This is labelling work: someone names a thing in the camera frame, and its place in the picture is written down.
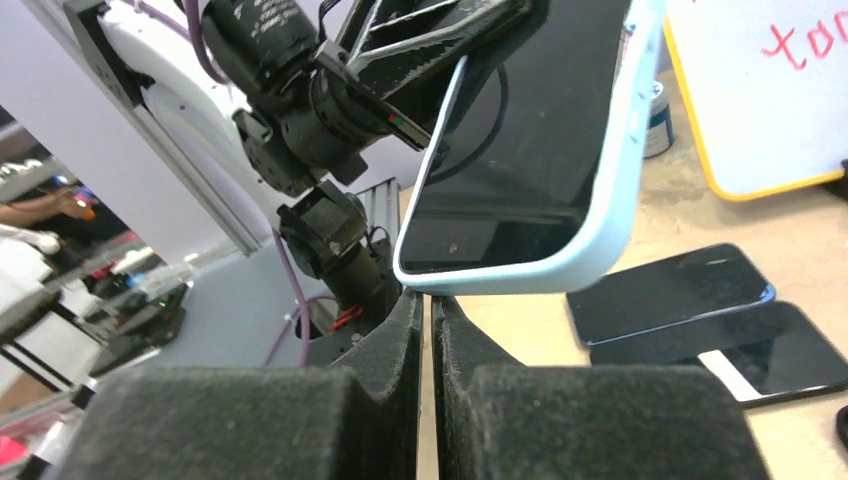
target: phone screen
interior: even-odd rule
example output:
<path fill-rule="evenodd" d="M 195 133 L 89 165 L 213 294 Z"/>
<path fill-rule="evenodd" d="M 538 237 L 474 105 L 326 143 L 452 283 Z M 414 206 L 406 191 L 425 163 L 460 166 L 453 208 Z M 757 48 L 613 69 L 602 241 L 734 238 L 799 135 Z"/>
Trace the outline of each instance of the phone screen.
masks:
<path fill-rule="evenodd" d="M 566 301 L 577 336 L 595 345 L 773 296 L 745 254 L 722 243 L 607 275 Z"/>
<path fill-rule="evenodd" d="M 794 305 L 767 303 L 592 349 L 593 365 L 707 368 L 742 403 L 826 393 L 848 382 L 848 364 Z"/>
<path fill-rule="evenodd" d="M 586 218 L 629 2 L 533 2 L 469 57 L 401 245 L 411 273 L 533 262 Z"/>

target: yellow border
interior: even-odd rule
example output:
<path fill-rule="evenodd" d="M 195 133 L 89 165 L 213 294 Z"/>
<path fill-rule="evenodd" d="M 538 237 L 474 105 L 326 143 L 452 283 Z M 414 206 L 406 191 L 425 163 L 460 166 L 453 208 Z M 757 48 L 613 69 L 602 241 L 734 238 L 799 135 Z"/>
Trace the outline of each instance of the yellow border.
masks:
<path fill-rule="evenodd" d="M 698 126 L 698 120 L 695 116 L 695 108 L 692 105 L 692 96 L 689 93 L 689 85 L 686 83 L 686 76 L 683 74 L 683 65 L 680 62 L 680 55 L 677 52 L 677 44 L 674 42 L 674 35 L 671 33 L 671 23 L 669 22 L 668 17 L 665 19 L 665 42 L 668 45 L 668 53 L 671 56 L 671 63 L 674 66 L 674 75 L 677 77 L 677 83 L 680 85 L 680 94 L 683 96 L 683 105 L 686 107 L 686 115 L 689 117 L 689 124 L 692 126 L 692 137 L 695 140 L 695 148 L 697 149 L 698 156 L 701 159 L 704 176 L 707 179 L 707 185 L 710 186 L 710 189 L 716 195 L 731 202 L 745 202 L 748 200 L 767 197 L 769 195 L 797 190 L 803 187 L 832 182 L 843 177 L 844 172 L 842 171 L 825 173 L 806 180 L 799 180 L 797 182 L 787 183 L 786 185 L 780 185 L 757 192 L 739 195 L 722 190 L 722 188 L 718 185 L 718 182 L 716 182 L 712 166 L 710 166 L 709 157 L 707 156 L 707 149 L 704 147 L 704 139 L 701 136 L 701 128 Z"/>

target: light blue phone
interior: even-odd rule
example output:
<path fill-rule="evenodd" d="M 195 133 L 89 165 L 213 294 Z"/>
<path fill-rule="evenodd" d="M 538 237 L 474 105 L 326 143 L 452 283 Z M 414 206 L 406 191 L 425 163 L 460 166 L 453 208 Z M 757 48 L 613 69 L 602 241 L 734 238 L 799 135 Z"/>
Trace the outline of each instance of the light blue phone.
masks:
<path fill-rule="evenodd" d="M 665 11 L 665 0 L 628 3 L 534 2 L 505 40 L 458 62 L 395 249 L 401 283 L 438 295 L 570 292 L 616 262 L 638 202 Z M 616 77 L 622 19 L 635 27 Z"/>

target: hand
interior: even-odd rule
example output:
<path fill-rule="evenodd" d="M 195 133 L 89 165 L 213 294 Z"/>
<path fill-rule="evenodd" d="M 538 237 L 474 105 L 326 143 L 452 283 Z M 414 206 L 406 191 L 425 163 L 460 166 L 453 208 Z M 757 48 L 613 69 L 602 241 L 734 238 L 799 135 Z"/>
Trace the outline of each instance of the hand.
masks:
<path fill-rule="evenodd" d="M 71 218 L 87 218 L 91 216 L 91 205 L 74 198 L 71 189 L 62 188 L 54 192 L 53 195 L 56 197 L 56 207 L 60 213 Z"/>

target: red handwriting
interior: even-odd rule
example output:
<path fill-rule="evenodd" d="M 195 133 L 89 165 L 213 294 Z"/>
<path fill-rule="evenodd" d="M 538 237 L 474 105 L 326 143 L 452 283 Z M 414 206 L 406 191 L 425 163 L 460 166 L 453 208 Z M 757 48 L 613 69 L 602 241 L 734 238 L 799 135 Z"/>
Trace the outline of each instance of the red handwriting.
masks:
<path fill-rule="evenodd" d="M 833 24 L 836 27 L 836 32 L 842 43 L 848 44 L 848 11 L 837 12 L 833 15 Z M 797 40 L 790 42 L 795 34 L 795 29 L 790 28 L 785 33 L 781 33 L 780 29 L 772 24 L 771 33 L 777 41 L 777 46 L 772 49 L 763 48 L 760 51 L 767 57 L 784 57 L 795 70 L 803 70 L 807 67 L 807 58 L 797 57 L 803 55 L 803 49 Z M 807 43 L 809 44 L 812 54 L 817 59 L 825 59 L 830 54 L 836 43 L 836 36 L 828 30 L 828 25 L 824 21 L 819 20 L 816 27 L 807 32 Z"/>

